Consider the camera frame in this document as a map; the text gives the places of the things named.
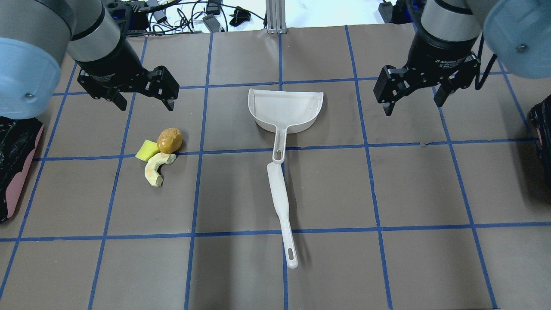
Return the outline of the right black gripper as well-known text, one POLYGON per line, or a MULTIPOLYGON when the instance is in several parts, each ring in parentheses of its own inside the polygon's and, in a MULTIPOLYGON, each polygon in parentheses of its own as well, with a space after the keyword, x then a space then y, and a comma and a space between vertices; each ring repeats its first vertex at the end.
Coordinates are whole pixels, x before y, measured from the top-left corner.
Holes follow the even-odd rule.
POLYGON ((384 65, 374 86, 374 95, 386 116, 391 116, 406 90, 440 85, 433 100, 442 107, 449 95, 467 89, 480 72, 480 59, 472 52, 465 57, 439 59, 427 53, 411 53, 402 68, 384 65))

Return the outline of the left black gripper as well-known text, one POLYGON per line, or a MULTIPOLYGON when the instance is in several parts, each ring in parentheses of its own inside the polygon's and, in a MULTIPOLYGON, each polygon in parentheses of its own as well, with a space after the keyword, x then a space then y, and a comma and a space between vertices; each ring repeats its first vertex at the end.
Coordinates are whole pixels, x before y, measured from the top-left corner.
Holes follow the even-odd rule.
POLYGON ((163 65, 148 71, 141 65, 122 65, 85 69, 81 65, 77 82, 93 99, 112 102, 126 111, 127 100, 122 93, 140 93, 160 100, 168 111, 174 111, 180 85, 163 65))

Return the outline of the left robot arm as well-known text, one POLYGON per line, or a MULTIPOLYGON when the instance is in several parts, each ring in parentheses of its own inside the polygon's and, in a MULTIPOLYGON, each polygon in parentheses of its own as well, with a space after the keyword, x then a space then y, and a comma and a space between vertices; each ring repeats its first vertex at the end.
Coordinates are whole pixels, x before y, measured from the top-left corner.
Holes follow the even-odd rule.
POLYGON ((3 0, 0 32, 2 117, 20 120, 45 112, 65 55, 80 67, 77 82, 93 99, 124 111, 124 94, 140 93, 174 109, 179 83, 163 65, 143 67, 128 29, 105 1, 3 0))

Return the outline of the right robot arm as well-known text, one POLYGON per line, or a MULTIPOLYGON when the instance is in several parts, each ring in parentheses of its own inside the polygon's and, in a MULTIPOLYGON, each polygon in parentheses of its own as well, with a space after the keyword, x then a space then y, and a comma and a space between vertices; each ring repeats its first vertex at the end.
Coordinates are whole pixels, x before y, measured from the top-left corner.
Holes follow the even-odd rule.
POLYGON ((385 65, 374 95, 390 116, 398 100, 438 86, 434 97, 443 106, 449 94, 468 88, 480 74, 476 41, 486 43, 514 75, 550 77, 550 10, 548 0, 428 0, 401 68, 385 65))

